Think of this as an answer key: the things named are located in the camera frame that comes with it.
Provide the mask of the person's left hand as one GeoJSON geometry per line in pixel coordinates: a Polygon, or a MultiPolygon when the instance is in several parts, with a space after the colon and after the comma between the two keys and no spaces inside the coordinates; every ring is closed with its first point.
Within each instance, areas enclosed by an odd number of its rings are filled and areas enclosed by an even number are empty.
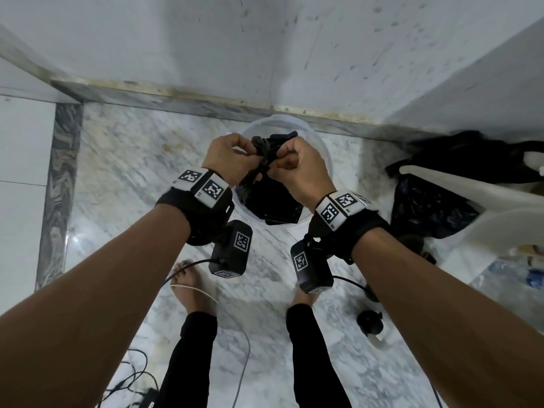
{"type": "Polygon", "coordinates": [[[250,140],[238,133],[231,133],[211,142],[201,166],[218,173],[233,188],[249,172],[258,168],[261,160],[250,140]]]}

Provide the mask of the person's right hand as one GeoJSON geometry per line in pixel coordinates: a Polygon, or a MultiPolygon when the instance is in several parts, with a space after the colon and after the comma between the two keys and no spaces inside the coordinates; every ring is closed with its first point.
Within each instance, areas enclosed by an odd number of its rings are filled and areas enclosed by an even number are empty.
{"type": "Polygon", "coordinates": [[[280,147],[267,172],[292,197],[314,213],[322,199],[336,191],[320,153],[304,138],[295,137],[280,147]]]}

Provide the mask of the black wet garment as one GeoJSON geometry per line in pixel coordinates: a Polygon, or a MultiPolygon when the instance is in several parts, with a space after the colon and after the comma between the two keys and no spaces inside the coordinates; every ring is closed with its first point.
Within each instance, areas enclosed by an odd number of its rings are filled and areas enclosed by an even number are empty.
{"type": "Polygon", "coordinates": [[[294,130],[289,134],[272,134],[268,138],[251,138],[261,161],[235,191],[240,204],[267,225],[297,224],[303,212],[303,205],[295,200],[287,188],[268,176],[270,164],[277,159],[277,151],[285,142],[297,136],[294,130]]]}

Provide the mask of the person's left forearm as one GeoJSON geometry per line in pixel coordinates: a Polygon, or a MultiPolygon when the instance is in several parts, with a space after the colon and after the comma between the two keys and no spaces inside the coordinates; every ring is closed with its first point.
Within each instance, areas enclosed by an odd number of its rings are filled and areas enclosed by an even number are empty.
{"type": "Polygon", "coordinates": [[[0,316],[0,406],[94,408],[190,234],[158,205],[0,316]]]}

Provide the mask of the person's right forearm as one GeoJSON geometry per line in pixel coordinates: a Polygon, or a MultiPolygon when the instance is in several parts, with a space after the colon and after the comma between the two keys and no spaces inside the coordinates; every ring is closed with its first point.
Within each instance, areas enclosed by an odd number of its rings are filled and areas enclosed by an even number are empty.
{"type": "Polygon", "coordinates": [[[544,335],[382,228],[352,258],[449,408],[544,408],[544,335]]]}

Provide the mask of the clear plastic bucket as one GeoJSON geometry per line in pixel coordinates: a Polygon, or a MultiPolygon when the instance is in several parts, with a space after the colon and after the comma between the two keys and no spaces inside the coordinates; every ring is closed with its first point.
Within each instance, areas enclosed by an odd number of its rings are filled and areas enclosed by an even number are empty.
{"type": "MultiPolygon", "coordinates": [[[[296,130],[298,136],[304,138],[311,146],[313,146],[321,155],[325,162],[325,166],[329,173],[329,176],[333,177],[332,159],[328,148],[319,136],[319,134],[313,130],[312,127],[306,121],[303,121],[297,117],[291,115],[275,114],[269,117],[260,118],[259,120],[249,123],[245,128],[239,131],[240,135],[251,139],[253,136],[268,138],[272,134],[287,134],[296,130]]],[[[235,212],[237,212],[241,218],[249,224],[256,224],[259,226],[266,226],[265,221],[258,218],[250,212],[245,206],[243,206],[236,193],[237,188],[233,191],[233,203],[235,205],[235,212]]],[[[282,224],[278,225],[279,228],[289,228],[297,225],[302,225],[311,219],[311,213],[307,208],[303,208],[300,219],[297,224],[282,224]]]]}

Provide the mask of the person's foot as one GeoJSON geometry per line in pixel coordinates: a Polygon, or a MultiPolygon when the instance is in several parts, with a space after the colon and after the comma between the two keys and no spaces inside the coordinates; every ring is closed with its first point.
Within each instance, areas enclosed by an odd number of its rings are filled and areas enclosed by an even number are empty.
{"type": "Polygon", "coordinates": [[[305,305],[309,306],[310,308],[313,307],[313,305],[316,303],[320,293],[305,293],[300,288],[298,282],[296,283],[296,287],[294,290],[294,297],[290,304],[290,307],[296,306],[296,305],[305,305]]]}
{"type": "Polygon", "coordinates": [[[190,260],[178,262],[171,275],[170,288],[187,315],[197,312],[217,316],[215,287],[199,265],[190,260]]]}

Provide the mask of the person's left foot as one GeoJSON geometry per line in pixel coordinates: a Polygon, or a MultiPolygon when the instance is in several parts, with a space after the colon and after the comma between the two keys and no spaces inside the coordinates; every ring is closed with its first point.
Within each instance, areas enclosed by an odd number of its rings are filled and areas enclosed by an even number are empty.
{"type": "Polygon", "coordinates": [[[190,260],[178,262],[171,275],[170,288],[187,315],[197,312],[217,316],[215,287],[199,265],[190,260]]]}

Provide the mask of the pile of black clothes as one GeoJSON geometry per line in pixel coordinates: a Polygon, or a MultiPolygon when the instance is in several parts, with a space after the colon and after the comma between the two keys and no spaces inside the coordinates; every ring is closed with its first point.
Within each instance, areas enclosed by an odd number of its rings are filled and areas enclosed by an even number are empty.
{"type": "Polygon", "coordinates": [[[391,213],[391,227],[398,237],[445,239],[464,230],[479,213],[468,199],[400,168],[413,165],[488,184],[543,182],[539,167],[532,168],[526,156],[544,157],[544,141],[506,143],[488,139],[477,130],[413,142],[418,148],[410,158],[385,168],[398,180],[391,213]]]}

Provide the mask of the small black round object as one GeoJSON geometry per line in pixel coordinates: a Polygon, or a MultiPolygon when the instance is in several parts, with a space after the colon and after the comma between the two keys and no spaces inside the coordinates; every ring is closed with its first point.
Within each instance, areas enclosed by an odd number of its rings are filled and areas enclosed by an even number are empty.
{"type": "Polygon", "coordinates": [[[369,335],[377,336],[384,329],[383,314],[371,309],[366,309],[359,313],[356,322],[366,337],[369,335]]]}

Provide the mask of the person's right leg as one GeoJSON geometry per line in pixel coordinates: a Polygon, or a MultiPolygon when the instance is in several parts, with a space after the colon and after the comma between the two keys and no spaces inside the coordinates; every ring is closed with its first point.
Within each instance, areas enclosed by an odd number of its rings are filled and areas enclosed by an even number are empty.
{"type": "Polygon", "coordinates": [[[293,345],[294,395],[299,407],[351,408],[312,308],[303,303],[291,306],[286,325],[293,345]]]}

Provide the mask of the person's leg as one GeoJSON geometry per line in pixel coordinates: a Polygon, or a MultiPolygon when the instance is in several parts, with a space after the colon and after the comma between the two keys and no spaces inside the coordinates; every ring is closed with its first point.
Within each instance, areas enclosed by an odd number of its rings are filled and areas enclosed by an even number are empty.
{"type": "Polygon", "coordinates": [[[217,329],[214,315],[201,311],[187,315],[153,408],[207,408],[217,329]]]}
{"type": "Polygon", "coordinates": [[[291,306],[286,325],[293,345],[294,395],[299,407],[351,408],[312,308],[303,303],[291,306]]]}

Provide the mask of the white plastic chair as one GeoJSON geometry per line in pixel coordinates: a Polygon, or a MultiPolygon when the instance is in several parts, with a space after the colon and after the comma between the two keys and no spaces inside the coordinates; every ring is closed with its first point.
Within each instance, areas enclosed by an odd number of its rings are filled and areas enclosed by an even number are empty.
{"type": "Polygon", "coordinates": [[[399,169],[466,198],[484,209],[463,239],[439,263],[452,273],[461,267],[485,269],[500,253],[521,245],[544,247],[544,196],[416,165],[399,169]]]}

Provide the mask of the person's left leg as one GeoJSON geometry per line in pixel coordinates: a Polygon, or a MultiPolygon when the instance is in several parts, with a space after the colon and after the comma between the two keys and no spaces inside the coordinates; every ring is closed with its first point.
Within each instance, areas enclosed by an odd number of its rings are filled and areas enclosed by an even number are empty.
{"type": "Polygon", "coordinates": [[[217,329],[214,315],[201,311],[187,315],[153,408],[207,408],[217,329]]]}

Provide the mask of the clear plastic bottle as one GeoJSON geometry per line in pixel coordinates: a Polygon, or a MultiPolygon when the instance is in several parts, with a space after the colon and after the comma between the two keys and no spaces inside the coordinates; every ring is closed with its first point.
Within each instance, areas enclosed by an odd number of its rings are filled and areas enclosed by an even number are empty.
{"type": "Polygon", "coordinates": [[[544,291],[544,264],[532,265],[531,261],[522,261],[514,258],[498,258],[487,270],[498,276],[504,276],[520,282],[524,286],[544,291]]]}

